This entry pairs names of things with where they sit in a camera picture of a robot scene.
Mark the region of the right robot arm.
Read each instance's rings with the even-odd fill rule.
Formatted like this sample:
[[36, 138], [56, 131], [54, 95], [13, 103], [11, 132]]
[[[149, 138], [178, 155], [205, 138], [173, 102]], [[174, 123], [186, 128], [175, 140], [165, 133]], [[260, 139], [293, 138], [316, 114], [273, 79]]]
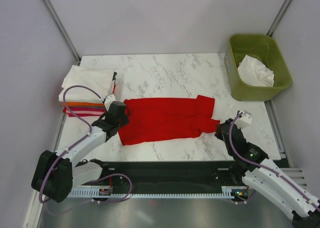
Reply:
[[257, 145], [248, 142], [233, 119], [217, 125], [215, 137], [224, 142], [235, 163], [229, 179], [244, 184], [277, 206], [294, 228], [320, 226], [320, 200], [300, 187]]

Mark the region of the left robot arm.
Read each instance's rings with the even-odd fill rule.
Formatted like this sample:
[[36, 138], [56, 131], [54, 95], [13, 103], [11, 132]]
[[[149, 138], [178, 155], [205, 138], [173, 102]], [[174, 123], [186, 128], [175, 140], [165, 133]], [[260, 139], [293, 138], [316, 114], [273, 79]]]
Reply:
[[120, 128], [129, 123], [125, 103], [113, 101], [108, 110], [89, 126], [89, 131], [78, 141], [55, 152], [46, 150], [38, 159], [31, 187], [57, 203], [67, 198], [73, 188], [91, 181], [106, 184], [110, 173], [106, 163], [98, 159], [80, 165], [91, 151], [114, 137]]

